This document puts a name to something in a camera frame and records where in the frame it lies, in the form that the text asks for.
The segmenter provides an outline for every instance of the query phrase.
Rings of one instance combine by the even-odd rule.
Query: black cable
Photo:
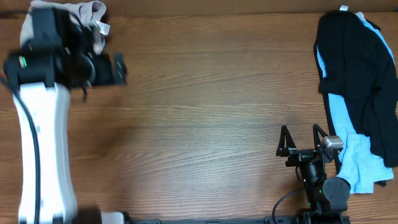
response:
[[[301,178],[300,178],[300,175],[299,175],[299,167],[298,166],[296,166],[296,177],[297,177],[297,180],[301,182]]]
[[[325,172],[325,166],[326,166],[326,162],[325,162],[325,152],[323,151],[323,149],[319,149],[322,155],[322,178],[326,176],[326,172]]]
[[[24,113],[26,115],[26,118],[29,122],[29,127],[30,131],[32,132],[32,138],[33,138],[33,146],[34,146],[34,151],[35,151],[35,218],[34,218],[34,223],[39,224],[40,220],[40,201],[41,201],[41,192],[40,192],[40,152],[39,152],[39,140],[37,139],[37,132],[36,132],[36,127],[33,122],[32,116],[29,113],[29,110],[27,109],[25,103],[21,99],[21,96],[19,96],[18,92],[14,90],[11,86],[7,84],[5,79],[3,77],[0,77],[0,82],[4,84],[10,92],[15,96],[19,104],[21,105],[22,109],[24,110]]]
[[[83,102],[87,102],[87,89],[86,87],[82,86],[81,89],[83,90]]]
[[[290,197],[290,196],[292,196],[292,195],[295,195],[295,194],[301,192],[302,190],[305,190],[305,187],[302,187],[302,188],[300,188],[300,189],[294,190],[294,191],[292,191],[291,193],[289,193],[289,194],[287,194],[287,195],[285,195],[285,196],[283,196],[282,198],[279,199],[279,201],[275,204],[274,208],[272,209],[272,221],[274,221],[274,224],[278,224],[278,222],[277,222],[276,219],[275,219],[276,207],[278,207],[278,205],[279,205],[285,198],[288,198],[288,197]]]

